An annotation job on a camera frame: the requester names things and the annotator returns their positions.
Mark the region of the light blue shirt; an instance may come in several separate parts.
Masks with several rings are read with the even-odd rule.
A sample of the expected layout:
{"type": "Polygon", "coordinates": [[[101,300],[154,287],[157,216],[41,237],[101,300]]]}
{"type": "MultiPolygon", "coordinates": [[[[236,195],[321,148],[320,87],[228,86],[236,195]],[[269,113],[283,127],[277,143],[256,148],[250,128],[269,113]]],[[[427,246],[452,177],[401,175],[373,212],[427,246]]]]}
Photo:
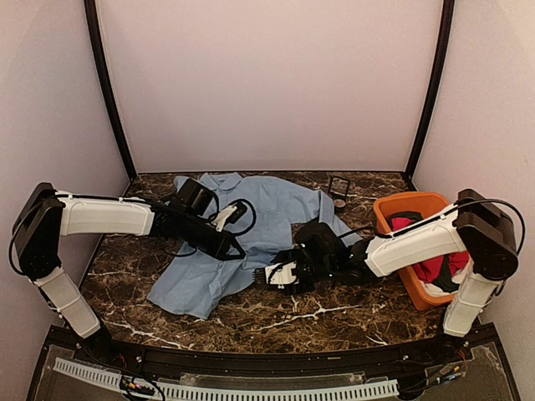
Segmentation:
{"type": "Polygon", "coordinates": [[[240,233],[238,242],[246,256],[219,261],[183,245],[147,296],[167,312],[208,318],[222,298],[252,285],[255,269],[267,266],[279,251],[292,248],[294,225],[318,220],[343,235],[347,245],[360,239],[335,215],[332,199],[321,190],[277,177],[238,173],[205,173],[198,181],[214,191],[223,206],[239,199],[252,203],[254,210],[230,228],[240,233]]]}

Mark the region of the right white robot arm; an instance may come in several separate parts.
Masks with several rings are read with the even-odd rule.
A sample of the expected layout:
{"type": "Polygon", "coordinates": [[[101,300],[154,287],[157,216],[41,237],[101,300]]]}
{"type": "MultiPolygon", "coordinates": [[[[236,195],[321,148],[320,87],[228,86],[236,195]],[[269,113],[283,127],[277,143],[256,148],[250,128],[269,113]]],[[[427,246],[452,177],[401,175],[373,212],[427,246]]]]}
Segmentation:
{"type": "Polygon", "coordinates": [[[470,267],[443,318],[443,331],[426,345],[436,363],[445,362],[459,348],[459,338],[500,287],[517,271],[527,228],[517,229],[503,211],[518,209],[498,199],[462,190],[457,200],[406,228],[345,241],[329,226],[311,221],[297,234],[297,245],[282,275],[290,285],[323,279],[369,282],[437,256],[467,252],[470,267]]]}

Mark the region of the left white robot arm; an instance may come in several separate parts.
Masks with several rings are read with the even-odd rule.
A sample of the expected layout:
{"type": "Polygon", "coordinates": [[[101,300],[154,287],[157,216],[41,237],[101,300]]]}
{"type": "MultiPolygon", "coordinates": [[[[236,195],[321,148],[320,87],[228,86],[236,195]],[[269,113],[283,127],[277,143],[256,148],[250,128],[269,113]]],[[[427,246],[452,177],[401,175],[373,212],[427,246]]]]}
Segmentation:
{"type": "Polygon", "coordinates": [[[245,251],[226,225],[239,220],[248,207],[242,200],[208,214],[217,195],[193,179],[164,200],[108,197],[55,190],[48,182],[36,186],[13,224],[8,248],[11,268],[41,292],[52,309],[82,339],[100,364],[118,357],[104,324],[81,295],[59,258],[59,241],[80,234],[126,234],[173,238],[219,261],[241,260],[245,251]]]}

